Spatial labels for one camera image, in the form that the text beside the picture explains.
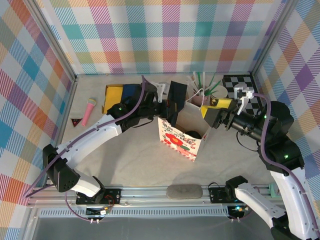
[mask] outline black and white checkered board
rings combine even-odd
[[[223,86],[228,90],[228,98],[234,99],[235,98],[235,85],[238,83],[246,83],[248,87],[253,87],[254,92],[257,93],[257,87],[253,80],[253,78],[250,77],[250,75],[225,75],[223,77]],[[249,100],[248,105],[245,108],[245,111],[248,114],[256,115],[258,112],[258,109],[262,107],[261,100],[257,97],[254,97],[253,99]]]

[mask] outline green straw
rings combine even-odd
[[[201,89],[201,78],[200,78],[200,72],[197,72],[197,74],[198,74],[199,89]]]
[[[211,79],[211,81],[210,81],[208,86],[211,86],[212,82],[214,81],[215,75],[216,75],[216,73],[213,74],[213,77],[212,77],[212,79]]]
[[[218,81],[213,88],[211,88],[209,91],[207,91],[207,93],[205,93],[204,95],[209,96],[210,94],[212,94],[212,90],[215,89],[219,84],[220,84],[221,80]]]

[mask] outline plaid backdrop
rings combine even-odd
[[[248,72],[286,0],[37,0],[78,74]]]
[[[0,239],[15,240],[71,80],[22,0],[0,0]]]
[[[299,1],[256,83],[290,108],[289,135],[301,149],[320,216],[320,0]]]

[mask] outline gray pad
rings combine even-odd
[[[202,187],[197,184],[171,185],[166,189],[169,199],[199,199],[202,195]]]

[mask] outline pink toy microphone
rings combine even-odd
[[[87,121],[90,117],[90,114],[92,112],[92,110],[94,109],[94,106],[97,104],[96,100],[94,100],[93,98],[89,98],[87,105],[86,105],[86,109],[84,112],[84,116],[82,119],[82,126],[85,126],[87,124]]]

